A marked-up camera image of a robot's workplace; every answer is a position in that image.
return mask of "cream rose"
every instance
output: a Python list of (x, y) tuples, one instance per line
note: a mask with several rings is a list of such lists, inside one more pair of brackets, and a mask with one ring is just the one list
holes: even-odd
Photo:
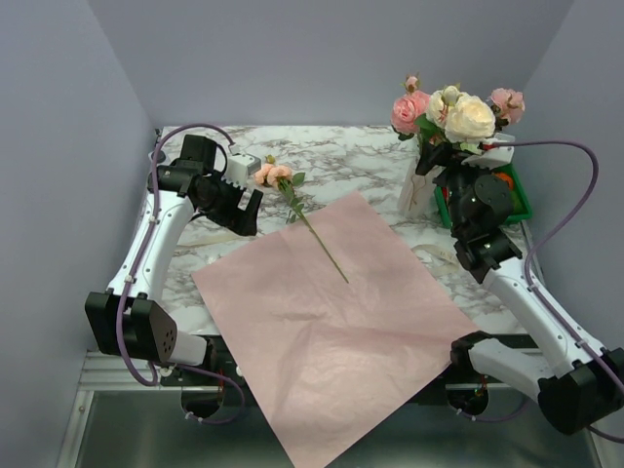
[(465, 96), (448, 110), (445, 135), (451, 143), (479, 143), (493, 135), (495, 121), (494, 113), (479, 97)]
[(447, 116), (450, 108), (455, 106), (464, 96), (467, 96), (466, 93), (459, 92), (456, 86), (446, 86), (436, 91), (431, 95), (429, 104), (425, 110), (427, 120), (443, 129), (447, 124)]

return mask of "green plastic container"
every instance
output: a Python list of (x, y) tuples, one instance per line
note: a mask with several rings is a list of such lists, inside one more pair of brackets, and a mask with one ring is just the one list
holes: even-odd
[[(505, 224), (514, 224), (516, 222), (522, 221), (523, 219), (531, 218), (533, 216), (533, 210), (530, 208), (527, 195), (525, 194), (523, 186), (520, 183), (520, 178), (518, 177), (518, 174), (516, 173), (513, 164), (501, 166), (500, 168), (496, 168), (494, 171), (497, 173), (505, 173), (507, 176), (510, 176), (514, 180), (514, 193), (518, 195), (518, 199), (520, 201), (520, 204), (522, 205), (522, 209), (518, 213), (510, 215), (505, 221)], [(436, 195), (438, 210), (440, 210), (440, 216), (442, 217), (442, 225), (446, 229), (450, 229), (449, 209), (447, 208), (445, 197), (442, 194), (442, 188), (436, 187), (434, 193)]]

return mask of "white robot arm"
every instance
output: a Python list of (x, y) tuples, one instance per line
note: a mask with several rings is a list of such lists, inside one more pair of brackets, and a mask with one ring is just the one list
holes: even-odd
[[(123, 336), (130, 357), (189, 366), (200, 366), (207, 359), (207, 340), (179, 331), (176, 322), (158, 303), (177, 241), (196, 212), (239, 235), (256, 233), (262, 193), (254, 190), (247, 207), (244, 210), (238, 207), (247, 180), (259, 169), (260, 161), (254, 156), (234, 154), (226, 159), (225, 170), (218, 172), (214, 170), (217, 147), (208, 138), (188, 135), (179, 159), (157, 168), (157, 214), (149, 181), (143, 212), (126, 259), (106, 292), (91, 292), (85, 304), (102, 353), (122, 354), (115, 320), (120, 300), (125, 300), (129, 310), (123, 312)], [(147, 236), (151, 224), (154, 226)], [(137, 258), (131, 274), (131, 265)]]
[(451, 360), (518, 389), (539, 404), (555, 428), (572, 434), (624, 406), (615, 381), (624, 375), (624, 351), (608, 351), (583, 330), (532, 275), (519, 249), (500, 230), (513, 212), (513, 202), (507, 183), (491, 171), (511, 161), (513, 147), (507, 145), (514, 143), (497, 144), (501, 143), (487, 141), (485, 148), (491, 149), (475, 157), (462, 155), (449, 143), (425, 142), (416, 173), (424, 176), (435, 166), (444, 167), (434, 182), (448, 190), (459, 262), (509, 307), (542, 357), (525, 355), (478, 332), (452, 344)]

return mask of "pink paper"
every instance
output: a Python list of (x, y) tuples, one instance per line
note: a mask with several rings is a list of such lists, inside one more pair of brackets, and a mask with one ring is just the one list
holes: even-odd
[(321, 468), (477, 328), (359, 193), (308, 218), (349, 284), (300, 221), (193, 279), (294, 466)]

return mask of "white marble countertop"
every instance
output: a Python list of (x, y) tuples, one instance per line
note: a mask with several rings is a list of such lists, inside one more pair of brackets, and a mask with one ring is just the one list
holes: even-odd
[[(165, 129), (164, 134), (173, 127)], [(227, 132), (239, 147), (261, 159), (268, 154), (279, 163), (291, 166), (296, 172), (306, 172), (306, 182), (298, 189), (307, 211), (321, 209), (348, 193), (359, 190), (392, 229), (411, 247), (429, 244), (454, 252), (454, 243), (440, 221), (432, 212), (418, 221), (402, 217), (397, 210), (397, 200), (406, 176), (408, 165), (414, 157), (414, 142), (397, 141), (388, 127), (227, 127)], [(205, 135), (224, 146), (221, 135), (196, 129), (188, 133)], [(183, 136), (174, 136), (165, 144), (170, 158), (179, 155)], [(258, 214), (258, 236), (274, 232), (285, 226), (288, 207), (277, 191), (263, 189)], [(514, 242), (525, 249), (521, 230), (510, 228), (507, 233)], [(254, 238), (237, 238), (205, 218), (200, 218), (184, 229), (168, 271), (162, 302), (182, 327), (218, 333), (214, 323), (189, 323), (197, 308), (205, 310), (199, 292), (191, 279), (191, 272), (215, 261), (222, 255), (252, 242)], [(432, 268), (444, 264), (429, 253), (415, 250), (420, 259)], [(438, 278), (457, 306), (482, 330), (490, 333), (524, 332), (509, 309), (500, 300), (477, 284), (462, 269)]]

